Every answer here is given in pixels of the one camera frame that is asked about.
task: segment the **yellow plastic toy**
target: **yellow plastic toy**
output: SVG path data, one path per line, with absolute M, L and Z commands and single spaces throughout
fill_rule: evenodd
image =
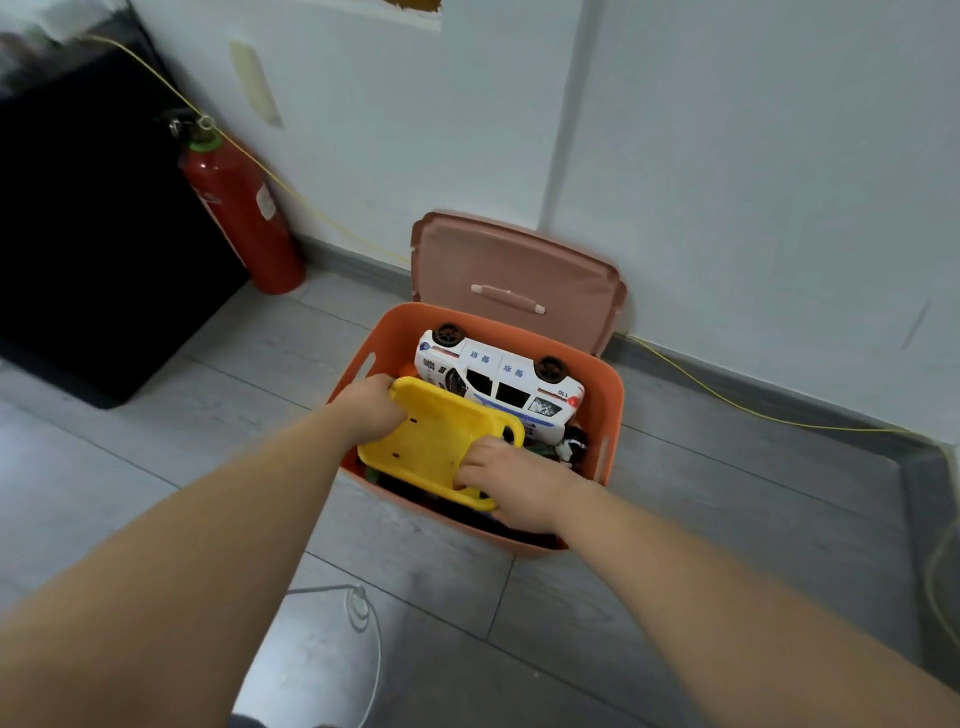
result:
M 453 475 L 470 444 L 484 435 L 502 437 L 508 429 L 514 447 L 523 447 L 520 419 L 412 376 L 395 381 L 390 397 L 407 411 L 407 420 L 383 440 L 357 448 L 364 464 L 474 510 L 496 508 L 476 488 L 453 490 Z

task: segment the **black cabinet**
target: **black cabinet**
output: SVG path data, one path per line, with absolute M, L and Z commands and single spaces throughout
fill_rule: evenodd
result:
M 153 62 L 135 26 L 116 39 Z M 0 356 L 98 407 L 129 399 L 247 279 L 177 166 L 181 106 L 72 43 L 0 101 Z

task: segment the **hand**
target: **hand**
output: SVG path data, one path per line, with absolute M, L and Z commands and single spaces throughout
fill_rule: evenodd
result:
M 484 491 L 496 501 L 499 521 L 533 533 L 559 532 L 570 493 L 592 485 L 559 463 L 490 436 L 470 446 L 453 483 Z
M 393 383 L 392 376 L 368 376 L 348 384 L 327 406 L 337 411 L 351 447 L 382 440 L 406 419 L 403 407 L 390 399 Z

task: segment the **fire extinguisher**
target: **fire extinguisher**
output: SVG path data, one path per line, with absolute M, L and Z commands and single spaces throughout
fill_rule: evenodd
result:
M 264 293 L 287 293 L 303 283 L 303 261 L 259 167 L 189 109 L 167 114 L 185 142 L 180 169 L 217 221 L 233 251 Z

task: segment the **gray baseboard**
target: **gray baseboard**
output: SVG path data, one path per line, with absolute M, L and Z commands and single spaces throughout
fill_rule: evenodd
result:
M 367 284 L 372 283 L 401 297 L 410 296 L 410 272 L 403 268 L 335 248 L 312 238 L 301 236 L 300 243 L 307 259 L 320 268 Z M 676 352 L 660 348 L 658 351 L 724 397 L 771 417 L 834 427 L 894 427 Z M 622 335 L 614 336 L 604 350 L 603 358 L 611 363 L 633 367 L 644 374 L 702 391 L 689 377 Z M 890 458 L 900 466 L 900 482 L 906 502 L 906 517 L 918 579 L 917 604 L 923 639 L 924 668 L 947 685 L 960 690 L 960 651 L 931 612 L 923 591 L 924 572 L 930 556 L 960 513 L 953 482 L 956 475 L 945 450 L 922 437 L 897 432 L 814 431 L 853 448 Z M 960 539 L 954 540 L 948 549 L 938 569 L 936 587 L 941 609 L 952 624 L 960 623 Z

